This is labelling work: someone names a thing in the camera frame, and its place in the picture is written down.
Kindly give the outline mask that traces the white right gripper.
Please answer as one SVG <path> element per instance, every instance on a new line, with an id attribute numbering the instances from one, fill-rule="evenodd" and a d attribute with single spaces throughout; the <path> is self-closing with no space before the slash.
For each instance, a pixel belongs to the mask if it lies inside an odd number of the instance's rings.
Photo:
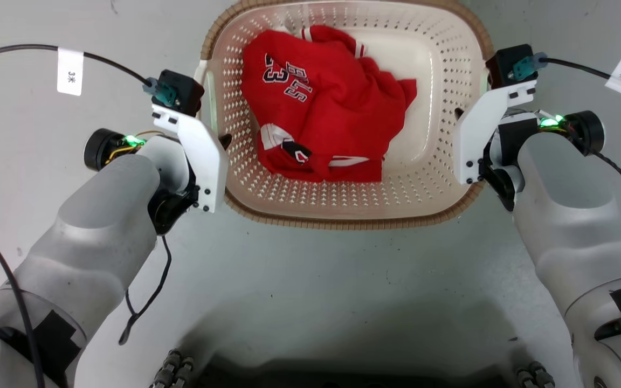
<path id="1" fill-rule="evenodd" d="M 533 100 L 536 81 L 487 91 L 471 108 L 455 108 L 453 173 L 461 185 L 486 182 L 503 208 L 513 211 L 525 186 L 518 165 L 522 145 L 538 134 L 533 112 L 507 115 L 508 108 Z"/>

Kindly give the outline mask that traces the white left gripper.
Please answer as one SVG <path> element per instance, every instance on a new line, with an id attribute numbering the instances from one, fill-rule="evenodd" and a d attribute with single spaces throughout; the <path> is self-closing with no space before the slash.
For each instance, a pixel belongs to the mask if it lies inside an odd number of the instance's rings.
<path id="1" fill-rule="evenodd" d="M 152 105 L 154 125 L 165 132 L 148 139 L 148 159 L 160 184 L 148 204 L 157 235 L 165 235 L 190 209 L 214 213 L 224 203 L 232 134 L 217 136 L 196 117 Z"/>

